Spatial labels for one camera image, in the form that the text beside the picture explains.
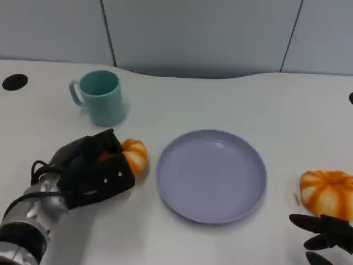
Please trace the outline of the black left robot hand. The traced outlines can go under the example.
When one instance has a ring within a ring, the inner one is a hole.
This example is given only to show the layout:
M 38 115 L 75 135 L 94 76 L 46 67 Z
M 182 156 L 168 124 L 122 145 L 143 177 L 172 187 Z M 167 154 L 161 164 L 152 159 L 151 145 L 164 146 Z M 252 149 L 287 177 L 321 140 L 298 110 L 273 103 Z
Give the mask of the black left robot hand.
M 105 201 L 135 185 L 113 129 L 61 147 L 50 165 L 60 170 L 57 186 L 69 209 Z

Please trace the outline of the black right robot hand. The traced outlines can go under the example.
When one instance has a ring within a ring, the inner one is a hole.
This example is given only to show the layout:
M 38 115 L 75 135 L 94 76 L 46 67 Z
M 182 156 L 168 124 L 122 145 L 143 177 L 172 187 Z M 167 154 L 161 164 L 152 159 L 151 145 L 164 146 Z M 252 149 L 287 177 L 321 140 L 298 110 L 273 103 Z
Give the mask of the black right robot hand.
M 289 220 L 297 227 L 315 234 L 303 244 L 309 264 L 331 264 L 316 252 L 335 246 L 352 254 L 352 226 L 348 221 L 328 215 L 316 217 L 302 214 L 290 214 Z

